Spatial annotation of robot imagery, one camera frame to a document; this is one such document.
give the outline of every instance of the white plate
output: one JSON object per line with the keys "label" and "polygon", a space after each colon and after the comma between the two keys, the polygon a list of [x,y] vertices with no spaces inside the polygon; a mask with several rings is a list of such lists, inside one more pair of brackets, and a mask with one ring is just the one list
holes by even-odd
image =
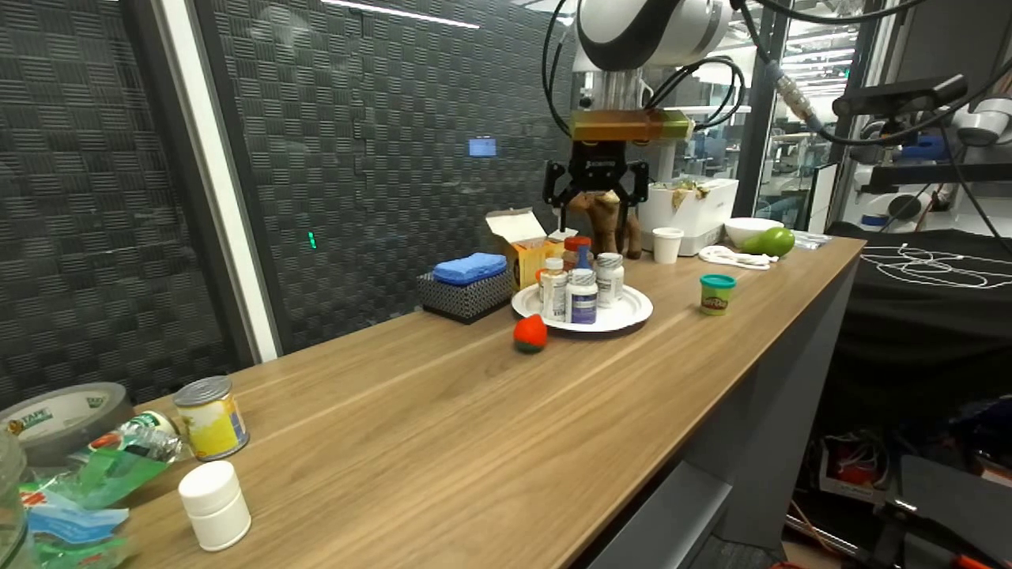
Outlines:
{"label": "white plate", "polygon": [[[514,295],[514,313],[518,316],[532,316],[541,313],[541,298],[538,298],[538,286]],[[602,332],[621,332],[630,326],[647,322],[656,313],[656,305],[637,290],[637,287],[624,287],[621,298],[614,300],[614,308],[598,310],[596,322],[563,322],[563,318],[545,318],[549,329],[565,329],[565,332],[585,332],[585,335],[602,335]]]}

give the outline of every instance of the wooden countertop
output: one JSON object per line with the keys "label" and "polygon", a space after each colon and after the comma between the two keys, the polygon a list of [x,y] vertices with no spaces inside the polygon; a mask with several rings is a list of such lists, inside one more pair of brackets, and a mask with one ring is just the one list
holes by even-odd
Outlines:
{"label": "wooden countertop", "polygon": [[132,566],[563,566],[858,254],[833,240],[730,269],[720,316],[696,313],[696,276],[715,265],[630,263],[656,316],[553,335],[545,354],[514,351],[511,310],[471,326],[412,313],[235,374],[253,532],[196,547],[173,496],[186,463],[131,501]]}

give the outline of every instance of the orange ball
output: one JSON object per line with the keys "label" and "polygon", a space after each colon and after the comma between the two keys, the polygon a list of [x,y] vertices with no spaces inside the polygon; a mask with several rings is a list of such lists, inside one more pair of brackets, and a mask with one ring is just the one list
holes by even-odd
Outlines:
{"label": "orange ball", "polygon": [[549,346],[549,326],[538,313],[524,316],[514,326],[514,348],[516,351],[534,354],[534,351],[545,351],[545,346]]}

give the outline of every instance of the green cup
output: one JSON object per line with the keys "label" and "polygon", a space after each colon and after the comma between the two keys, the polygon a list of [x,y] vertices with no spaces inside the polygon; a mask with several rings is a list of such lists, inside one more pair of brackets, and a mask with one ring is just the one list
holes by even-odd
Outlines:
{"label": "green cup", "polygon": [[730,295],[736,287],[735,276],[708,271],[699,278],[699,286],[702,286],[699,310],[702,313],[725,313],[730,305]]}

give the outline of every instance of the blue sponge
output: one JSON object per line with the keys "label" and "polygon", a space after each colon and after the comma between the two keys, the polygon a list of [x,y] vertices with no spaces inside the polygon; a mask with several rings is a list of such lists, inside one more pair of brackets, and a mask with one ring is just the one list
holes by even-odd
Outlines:
{"label": "blue sponge", "polygon": [[464,287],[507,271],[507,257],[501,254],[471,254],[462,259],[437,263],[434,278],[442,286]]}

